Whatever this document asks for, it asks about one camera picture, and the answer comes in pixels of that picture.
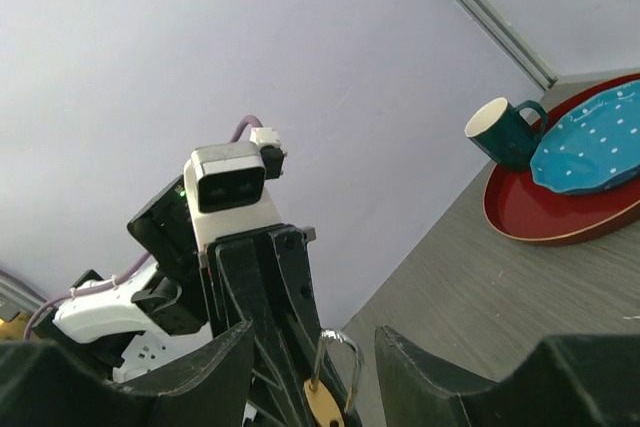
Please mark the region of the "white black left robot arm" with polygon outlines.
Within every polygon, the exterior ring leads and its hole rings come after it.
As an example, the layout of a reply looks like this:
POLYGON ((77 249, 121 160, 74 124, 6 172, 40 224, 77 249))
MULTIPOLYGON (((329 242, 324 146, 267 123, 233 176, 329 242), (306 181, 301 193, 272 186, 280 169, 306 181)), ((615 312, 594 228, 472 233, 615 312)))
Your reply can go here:
POLYGON ((1 420, 69 426, 357 426, 321 327, 307 245, 262 182, 225 176, 203 197, 183 177, 129 223, 145 255, 121 275, 84 274, 43 304, 26 336, 45 345, 18 378, 48 373, 64 390, 35 412, 3 394, 1 420))

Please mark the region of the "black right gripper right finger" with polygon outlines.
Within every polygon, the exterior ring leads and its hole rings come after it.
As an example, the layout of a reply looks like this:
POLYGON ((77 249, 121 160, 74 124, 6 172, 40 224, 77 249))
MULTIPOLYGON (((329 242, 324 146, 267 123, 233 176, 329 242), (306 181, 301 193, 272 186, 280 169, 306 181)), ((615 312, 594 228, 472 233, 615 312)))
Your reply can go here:
POLYGON ((389 426, 636 426, 638 335, 552 335, 501 381, 375 332, 389 426))

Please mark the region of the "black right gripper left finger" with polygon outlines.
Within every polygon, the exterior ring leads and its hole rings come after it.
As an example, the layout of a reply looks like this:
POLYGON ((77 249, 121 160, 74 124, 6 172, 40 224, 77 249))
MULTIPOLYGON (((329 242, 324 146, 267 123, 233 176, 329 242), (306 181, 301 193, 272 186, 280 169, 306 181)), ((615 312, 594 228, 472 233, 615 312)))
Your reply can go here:
POLYGON ((192 353, 123 384, 52 341, 1 345, 4 426, 239 426, 254 328, 240 322, 192 353))

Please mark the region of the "small brass long-shackle padlock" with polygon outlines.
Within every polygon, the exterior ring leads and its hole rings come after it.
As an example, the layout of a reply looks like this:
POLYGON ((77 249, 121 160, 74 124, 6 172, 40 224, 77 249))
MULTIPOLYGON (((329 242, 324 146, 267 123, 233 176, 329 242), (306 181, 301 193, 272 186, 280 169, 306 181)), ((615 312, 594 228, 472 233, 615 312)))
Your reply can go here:
POLYGON ((311 376, 303 382, 303 393, 317 426, 345 427, 356 413, 355 402, 360 387, 364 355, 359 345, 344 332, 322 329, 311 376), (349 349, 352 357, 350 384, 346 393, 330 387, 330 377, 325 373, 325 357, 331 344, 341 344, 349 349))

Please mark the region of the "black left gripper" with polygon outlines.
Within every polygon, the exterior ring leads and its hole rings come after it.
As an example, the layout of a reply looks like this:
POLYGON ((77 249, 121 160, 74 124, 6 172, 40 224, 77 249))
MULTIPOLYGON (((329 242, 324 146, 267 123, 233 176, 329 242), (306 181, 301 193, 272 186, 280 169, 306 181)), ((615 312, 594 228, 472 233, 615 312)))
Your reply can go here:
POLYGON ((276 224, 207 246, 214 271, 215 314, 254 327, 248 403, 254 426, 312 426, 303 392, 312 376, 321 326, 308 243, 315 229, 276 224))

